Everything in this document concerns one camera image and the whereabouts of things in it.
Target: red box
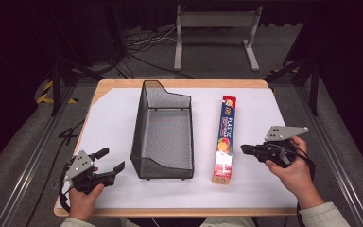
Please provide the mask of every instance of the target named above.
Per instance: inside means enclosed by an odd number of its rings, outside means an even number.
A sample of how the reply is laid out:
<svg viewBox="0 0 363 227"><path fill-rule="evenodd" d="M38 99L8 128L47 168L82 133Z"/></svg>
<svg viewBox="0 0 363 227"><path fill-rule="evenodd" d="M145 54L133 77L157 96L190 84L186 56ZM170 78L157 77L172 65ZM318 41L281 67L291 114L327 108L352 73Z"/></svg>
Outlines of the red box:
<svg viewBox="0 0 363 227"><path fill-rule="evenodd" d="M232 177L235 96L223 96L217 134L213 183L228 184Z"/></svg>

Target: hand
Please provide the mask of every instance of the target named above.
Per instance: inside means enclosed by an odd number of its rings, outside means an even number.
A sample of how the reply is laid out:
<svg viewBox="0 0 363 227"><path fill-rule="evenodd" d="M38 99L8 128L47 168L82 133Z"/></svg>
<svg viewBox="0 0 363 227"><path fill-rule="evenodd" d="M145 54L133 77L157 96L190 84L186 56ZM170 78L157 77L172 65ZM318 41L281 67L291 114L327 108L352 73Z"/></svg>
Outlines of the hand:
<svg viewBox="0 0 363 227"><path fill-rule="evenodd" d="M97 185L90 194L79 192L75 188L69 191L70 195L70 218L88 221L94 212L95 200L104 190L104 184Z"/></svg>
<svg viewBox="0 0 363 227"><path fill-rule="evenodd" d="M290 142L298 148L297 152L300 154L307 153L306 143L302 138L293 136ZM324 203L311 180L308 164L302 158L296 157L293 164L287 168L279 167L270 160L266 160L266 165L271 173L280 178L285 188L296 196L302 209Z"/></svg>

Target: sleeve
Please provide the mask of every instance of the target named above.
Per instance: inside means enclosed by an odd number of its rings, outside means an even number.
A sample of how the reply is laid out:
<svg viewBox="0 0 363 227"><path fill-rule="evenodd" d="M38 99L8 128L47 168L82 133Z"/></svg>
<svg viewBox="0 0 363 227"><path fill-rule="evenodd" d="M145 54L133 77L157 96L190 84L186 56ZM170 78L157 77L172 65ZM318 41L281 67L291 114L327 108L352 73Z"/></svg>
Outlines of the sleeve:
<svg viewBox="0 0 363 227"><path fill-rule="evenodd" d="M94 225L76 218L67 218L60 227L95 227Z"/></svg>
<svg viewBox="0 0 363 227"><path fill-rule="evenodd" d="M301 210L306 227L347 227L350 226L332 202Z"/></svg>

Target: person's left hand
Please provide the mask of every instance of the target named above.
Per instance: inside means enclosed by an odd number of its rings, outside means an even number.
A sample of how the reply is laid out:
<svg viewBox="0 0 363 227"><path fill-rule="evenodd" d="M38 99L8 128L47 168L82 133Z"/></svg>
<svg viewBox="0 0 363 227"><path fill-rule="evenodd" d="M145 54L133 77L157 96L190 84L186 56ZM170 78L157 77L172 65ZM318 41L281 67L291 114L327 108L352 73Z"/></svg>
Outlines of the person's left hand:
<svg viewBox="0 0 363 227"><path fill-rule="evenodd" d="M69 191L70 195L70 218L88 221L94 212L95 200L104 190L104 184L97 185L90 194L79 192L75 188Z"/></svg>

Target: black mesh basket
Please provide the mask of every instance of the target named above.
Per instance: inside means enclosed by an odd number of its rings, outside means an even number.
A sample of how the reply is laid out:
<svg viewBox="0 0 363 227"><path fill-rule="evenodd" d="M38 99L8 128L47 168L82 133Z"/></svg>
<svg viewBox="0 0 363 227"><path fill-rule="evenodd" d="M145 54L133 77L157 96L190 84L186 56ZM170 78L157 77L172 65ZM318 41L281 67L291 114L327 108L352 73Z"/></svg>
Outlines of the black mesh basket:
<svg viewBox="0 0 363 227"><path fill-rule="evenodd" d="M144 81L131 161L140 179L191 179L194 174L191 97Z"/></svg>

